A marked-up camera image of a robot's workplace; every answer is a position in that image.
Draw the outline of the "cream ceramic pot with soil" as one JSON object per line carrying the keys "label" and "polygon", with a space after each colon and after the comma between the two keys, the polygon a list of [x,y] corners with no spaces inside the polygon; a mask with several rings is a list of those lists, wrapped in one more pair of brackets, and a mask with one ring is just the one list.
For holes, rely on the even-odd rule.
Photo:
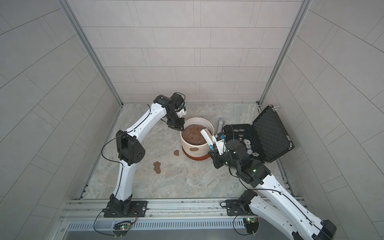
{"label": "cream ceramic pot with soil", "polygon": [[209,129],[211,134],[215,133],[213,125],[203,118],[191,118],[185,121],[184,131],[180,132],[182,149],[192,160],[202,161],[209,157],[211,150],[203,136],[201,130]]}

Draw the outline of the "blue white scrub brush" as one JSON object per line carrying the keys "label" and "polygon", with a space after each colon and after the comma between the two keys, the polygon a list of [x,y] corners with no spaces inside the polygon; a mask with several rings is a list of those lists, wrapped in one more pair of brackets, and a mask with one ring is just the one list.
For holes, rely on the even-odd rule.
{"label": "blue white scrub brush", "polygon": [[205,129],[201,130],[201,135],[203,136],[203,138],[205,139],[205,141],[209,145],[211,151],[213,151],[214,150],[214,143],[213,143],[213,139],[212,139],[213,136],[212,136],[211,132],[209,131],[209,129],[205,128]]}

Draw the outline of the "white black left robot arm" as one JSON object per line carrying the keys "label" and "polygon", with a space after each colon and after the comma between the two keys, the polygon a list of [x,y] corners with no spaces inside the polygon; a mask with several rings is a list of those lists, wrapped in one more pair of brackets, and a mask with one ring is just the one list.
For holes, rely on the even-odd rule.
{"label": "white black left robot arm", "polygon": [[127,217],[134,212],[132,206],[132,187],[138,163],[145,156],[142,141],[156,123],[166,118],[167,126],[173,130],[183,131],[186,114],[186,96],[175,92],[171,97],[159,95],[149,105],[149,109],[131,127],[116,133],[119,158],[119,177],[115,190],[104,210],[106,218]]}

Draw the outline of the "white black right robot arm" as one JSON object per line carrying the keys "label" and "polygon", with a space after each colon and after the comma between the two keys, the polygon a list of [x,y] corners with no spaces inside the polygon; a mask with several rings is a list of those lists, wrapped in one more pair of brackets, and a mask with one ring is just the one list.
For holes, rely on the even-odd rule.
{"label": "white black right robot arm", "polygon": [[300,204],[238,140],[212,144],[209,156],[215,168],[233,169],[239,180],[251,185],[239,198],[243,214],[265,219],[290,240],[334,239],[336,225],[330,220],[321,220]]}

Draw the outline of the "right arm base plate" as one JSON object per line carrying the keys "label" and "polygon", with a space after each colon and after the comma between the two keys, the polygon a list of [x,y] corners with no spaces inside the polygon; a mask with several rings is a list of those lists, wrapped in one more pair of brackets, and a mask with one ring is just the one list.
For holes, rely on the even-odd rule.
{"label": "right arm base plate", "polygon": [[221,207],[226,209],[228,216],[253,216],[251,210],[239,200],[225,200],[220,203]]}

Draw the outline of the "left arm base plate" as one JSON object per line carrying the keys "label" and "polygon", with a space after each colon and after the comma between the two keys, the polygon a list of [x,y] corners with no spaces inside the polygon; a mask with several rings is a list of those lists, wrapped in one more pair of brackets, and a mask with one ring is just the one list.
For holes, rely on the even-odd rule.
{"label": "left arm base plate", "polygon": [[108,202],[107,207],[103,210],[104,218],[142,218],[146,215],[148,201],[131,201],[129,208],[119,211]]}

